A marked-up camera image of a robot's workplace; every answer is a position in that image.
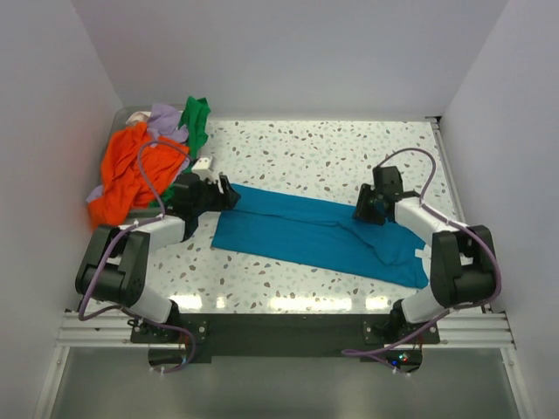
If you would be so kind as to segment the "blue t shirt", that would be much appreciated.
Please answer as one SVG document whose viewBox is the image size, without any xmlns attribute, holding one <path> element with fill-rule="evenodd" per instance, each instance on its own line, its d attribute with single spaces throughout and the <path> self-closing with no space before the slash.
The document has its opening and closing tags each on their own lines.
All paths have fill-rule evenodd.
<svg viewBox="0 0 559 419">
<path fill-rule="evenodd" d="M 416 252 L 424 241 L 394 223 L 355 220 L 353 208 L 242 185 L 221 213 L 214 247 L 423 289 L 428 276 Z"/>
</svg>

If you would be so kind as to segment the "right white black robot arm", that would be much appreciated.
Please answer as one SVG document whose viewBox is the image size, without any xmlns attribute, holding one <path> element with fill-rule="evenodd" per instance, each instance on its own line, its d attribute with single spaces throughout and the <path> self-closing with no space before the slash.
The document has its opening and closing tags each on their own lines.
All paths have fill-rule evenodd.
<svg viewBox="0 0 559 419">
<path fill-rule="evenodd" d="M 376 166 L 372 175 L 373 183 L 361 186 L 354 218 L 376 225 L 396 223 L 431 248 L 429 284 L 390 311 L 394 340 L 410 342 L 421 323 L 453 309 L 483 306 L 500 293 L 500 268 L 487 227 L 453 220 L 427 205 L 418 192 L 404 190 L 395 166 Z"/>
</svg>

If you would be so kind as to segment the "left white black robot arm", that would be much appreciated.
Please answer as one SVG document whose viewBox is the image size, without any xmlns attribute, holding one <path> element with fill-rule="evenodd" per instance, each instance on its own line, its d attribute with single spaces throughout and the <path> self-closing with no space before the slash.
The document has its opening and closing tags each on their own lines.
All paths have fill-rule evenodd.
<svg viewBox="0 0 559 419">
<path fill-rule="evenodd" d="M 190 239 L 202 214 L 233 210 L 239 199 L 226 175 L 211 181 L 188 173 L 179 177 L 170 213 L 136 219 L 124 227 L 96 228 L 75 279 L 75 289 L 83 296 L 79 319 L 118 309 L 151 322 L 149 330 L 159 341 L 175 340 L 181 332 L 178 308 L 146 285 L 148 258 Z"/>
</svg>

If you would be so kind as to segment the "green t shirt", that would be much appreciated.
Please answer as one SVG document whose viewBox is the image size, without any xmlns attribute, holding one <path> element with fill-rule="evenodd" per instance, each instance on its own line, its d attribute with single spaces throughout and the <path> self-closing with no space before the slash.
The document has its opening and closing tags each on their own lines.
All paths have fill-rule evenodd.
<svg viewBox="0 0 559 419">
<path fill-rule="evenodd" d="M 206 123 L 210 114 L 210 107 L 206 98 L 195 99 L 192 96 L 186 101 L 185 108 L 181 111 L 182 116 L 179 121 L 178 127 L 186 126 L 189 129 L 189 138 L 185 146 L 190 150 L 189 158 L 186 159 L 178 154 L 174 149 L 163 146 L 162 151 L 167 154 L 182 157 L 183 161 L 180 167 L 176 167 L 174 179 L 170 181 L 165 190 L 160 190 L 158 193 L 164 203 L 168 203 L 169 199 L 173 196 L 174 190 L 172 184 L 177 177 L 182 173 L 189 173 L 194 165 L 201 148 L 208 140 L 206 133 Z"/>
</svg>

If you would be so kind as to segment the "orange t shirt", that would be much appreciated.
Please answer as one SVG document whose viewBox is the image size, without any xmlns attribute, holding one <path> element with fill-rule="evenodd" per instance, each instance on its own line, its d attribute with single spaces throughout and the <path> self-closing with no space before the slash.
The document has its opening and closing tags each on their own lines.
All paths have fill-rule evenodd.
<svg viewBox="0 0 559 419">
<path fill-rule="evenodd" d="M 148 207 L 160 195 L 158 191 L 167 188 L 183 158 L 163 152 L 163 146 L 184 158 L 190 153 L 187 146 L 164 137 L 155 146 L 151 141 L 144 123 L 125 127 L 111 137 L 100 165 L 101 195 L 87 205 L 93 229 L 122 224 L 130 210 Z"/>
</svg>

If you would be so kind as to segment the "pale pink t shirt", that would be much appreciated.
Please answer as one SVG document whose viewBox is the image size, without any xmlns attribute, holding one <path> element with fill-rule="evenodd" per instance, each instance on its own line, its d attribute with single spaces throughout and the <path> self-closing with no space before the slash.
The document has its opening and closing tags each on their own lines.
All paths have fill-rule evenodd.
<svg viewBox="0 0 559 419">
<path fill-rule="evenodd" d="M 133 127 L 138 123 L 148 124 L 150 118 L 151 118 L 151 112 L 147 112 L 147 111 L 134 112 L 126 120 L 126 126 Z"/>
</svg>

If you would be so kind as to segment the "clear plastic bin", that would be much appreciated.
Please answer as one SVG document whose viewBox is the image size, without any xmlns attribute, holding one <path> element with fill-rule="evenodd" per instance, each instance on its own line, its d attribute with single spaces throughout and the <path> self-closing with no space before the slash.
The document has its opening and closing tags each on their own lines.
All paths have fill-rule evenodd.
<svg viewBox="0 0 559 419">
<path fill-rule="evenodd" d="M 116 116 L 114 117 L 114 122 L 113 122 L 113 126 L 112 126 L 112 133 L 111 133 L 110 139 L 111 139 L 111 137 L 113 136 L 113 134 L 115 134 L 116 132 L 118 132 L 118 131 L 122 130 L 123 128 L 125 128 L 125 127 L 124 127 L 124 123 L 126 122 L 126 120 L 128 119 L 128 117 L 129 117 L 132 113 L 134 113 L 134 112 L 137 112 L 137 111 L 131 111 L 131 110 L 123 109 L 123 110 L 119 111 L 119 112 L 116 114 Z M 153 139 L 152 139 L 152 141 L 151 141 L 149 144 L 150 144 L 151 146 L 155 146 L 155 145 L 157 145 L 157 144 L 159 144 L 159 143 L 160 143 L 160 139 L 159 139 L 159 140 L 153 140 Z M 152 202 L 148 205 L 148 207 L 146 207 L 146 208 L 154 208 L 154 207 L 156 207 L 159 203 L 167 204 L 167 203 L 164 203 L 164 202 L 162 201 L 160 195 L 156 194 L 156 195 L 155 195 L 155 200 L 152 201 Z"/>
</svg>

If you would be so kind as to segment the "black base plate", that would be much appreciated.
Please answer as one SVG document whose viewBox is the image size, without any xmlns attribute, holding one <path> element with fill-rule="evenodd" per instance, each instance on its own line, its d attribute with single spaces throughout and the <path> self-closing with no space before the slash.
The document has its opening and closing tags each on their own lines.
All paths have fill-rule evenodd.
<svg viewBox="0 0 559 419">
<path fill-rule="evenodd" d="M 401 340 L 419 325 L 389 331 L 388 314 L 182 314 L 178 326 L 193 334 L 165 330 L 131 319 L 133 344 L 147 344 L 151 362 L 194 363 L 214 357 L 340 357 L 344 349 L 371 351 Z"/>
</svg>

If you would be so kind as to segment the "aluminium frame rail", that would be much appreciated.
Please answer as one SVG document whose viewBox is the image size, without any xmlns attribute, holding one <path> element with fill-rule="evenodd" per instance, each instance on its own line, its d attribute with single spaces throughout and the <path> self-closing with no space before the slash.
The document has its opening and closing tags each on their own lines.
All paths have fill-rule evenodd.
<svg viewBox="0 0 559 419">
<path fill-rule="evenodd" d="M 130 347 L 131 327 L 123 313 L 103 313 L 82 322 L 76 313 L 63 316 L 55 340 L 57 347 Z M 424 343 L 424 349 L 513 349 L 507 315 L 483 313 L 477 309 L 453 312 L 438 322 L 438 344 Z"/>
</svg>

